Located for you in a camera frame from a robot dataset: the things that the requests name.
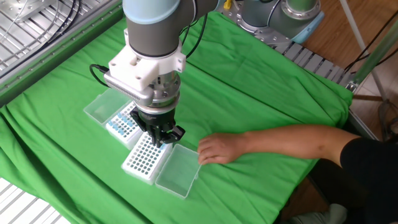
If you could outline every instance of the hand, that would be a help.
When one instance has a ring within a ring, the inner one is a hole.
[[[226,164],[245,153],[244,134],[212,134],[199,141],[199,164]]]

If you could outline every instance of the silver cylinder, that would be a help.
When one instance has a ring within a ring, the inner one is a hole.
[[[149,114],[167,113],[177,106],[180,98],[180,76],[176,72],[159,75],[149,87],[153,89],[153,100],[149,106],[136,102],[137,107]]]
[[[254,27],[268,26],[269,16],[272,14],[277,0],[263,3],[255,0],[246,0],[242,8],[242,19]]]

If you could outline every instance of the black sleeve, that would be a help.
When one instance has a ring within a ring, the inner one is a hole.
[[[354,139],[341,152],[342,168],[369,191],[366,223],[398,221],[398,146],[365,138]]]

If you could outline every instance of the finger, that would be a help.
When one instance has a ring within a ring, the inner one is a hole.
[[[207,142],[203,142],[203,143],[199,142],[197,151],[199,154],[201,154],[202,151],[204,151],[205,149],[211,148],[212,145],[213,145],[213,142],[211,142],[211,141],[207,141]]]
[[[212,149],[203,150],[199,154],[198,162],[199,162],[199,164],[201,164],[205,159],[207,159],[209,157],[213,157],[213,156],[216,156],[216,151],[214,151]]]
[[[201,164],[206,165],[206,164],[225,164],[225,159],[224,157],[221,156],[213,156],[205,159]]]
[[[207,137],[204,137],[203,139],[199,140],[199,144],[203,144],[203,143],[205,143],[207,141],[210,141],[210,140],[211,140],[211,135],[209,135]]]

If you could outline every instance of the black cable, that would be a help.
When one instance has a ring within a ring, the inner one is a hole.
[[[70,28],[72,28],[73,24],[76,22],[76,18],[79,16],[80,8],[81,8],[81,0],[79,0],[79,5],[77,7],[75,16],[73,17],[72,21],[70,21],[68,27],[62,32],[62,35],[65,34]]]
[[[193,46],[192,50],[187,54],[187,58],[189,58],[193,54],[193,52],[197,49],[197,47],[198,47],[198,45],[199,45],[199,43],[201,41],[201,38],[203,37],[203,33],[205,32],[206,21],[207,21],[207,14],[205,15],[205,20],[203,21],[203,25],[201,27],[201,31],[200,31],[200,35],[199,35],[198,41],[196,42],[195,46]]]
[[[373,40],[370,41],[370,43],[365,47],[365,49],[358,55],[358,57],[356,57],[356,59],[354,60],[354,62],[350,63],[345,69],[344,72],[348,72],[356,62],[361,60],[361,56],[368,50],[368,48],[370,48],[370,46],[373,44],[373,42],[380,36],[380,34],[383,32],[383,30],[388,26],[388,24],[395,18],[395,16],[398,15],[398,11],[396,11],[391,17],[390,19],[383,25],[383,27],[380,29],[380,31],[376,34],[376,36],[373,37]]]
[[[393,51],[391,54],[389,54],[387,57],[385,57],[383,60],[381,60],[379,63],[376,64],[376,67],[381,65],[382,63],[384,63],[386,60],[389,60],[392,56],[394,56],[396,53],[398,52],[398,48],[395,49],[395,51]],[[363,57],[361,57],[359,60],[363,60],[367,57],[369,57],[370,54],[365,55]]]
[[[396,54],[398,52],[398,48],[395,49],[395,51],[393,51],[391,54],[389,54],[385,59],[381,60],[379,63],[377,63],[376,66],[381,65],[383,62],[385,62],[386,60],[389,60],[392,56],[394,56],[394,54]]]
[[[95,72],[94,72],[93,68],[98,69],[102,73],[108,72],[109,69],[107,67],[105,67],[105,66],[102,66],[102,65],[95,65],[95,64],[91,64],[90,65],[90,72],[91,72],[92,76],[95,78],[95,80],[97,80],[101,85],[109,87],[105,82],[102,82],[100,80],[100,78],[97,77],[97,75],[95,75]]]
[[[65,31],[70,27],[70,25],[69,25],[68,27],[65,28],[65,25],[68,23],[69,19],[70,19],[71,16],[73,15],[73,9],[75,8],[75,6],[76,6],[76,0],[73,0],[72,6],[71,6],[71,8],[70,8],[70,11],[69,11],[68,16],[66,17],[66,19],[64,20],[64,22],[61,24],[61,26],[57,29],[57,31],[55,31],[55,33],[51,36],[51,38],[49,38],[49,40],[47,41],[47,43],[50,43],[50,42],[52,42],[54,39],[56,39],[57,37],[59,37],[59,36],[65,34]]]
[[[181,45],[184,45],[184,43],[185,43],[185,40],[187,39],[187,36],[188,36],[188,33],[189,33],[189,28],[190,28],[191,26],[188,26],[188,28],[187,28],[187,31],[186,31],[186,33],[185,33],[185,35],[184,35],[184,38],[182,39],[182,43],[181,43]]]
[[[189,27],[193,27],[194,25],[196,25],[198,23],[198,21],[192,22],[191,25],[189,25]],[[184,27],[184,29],[181,30],[180,35],[185,32],[188,29],[188,27]]]

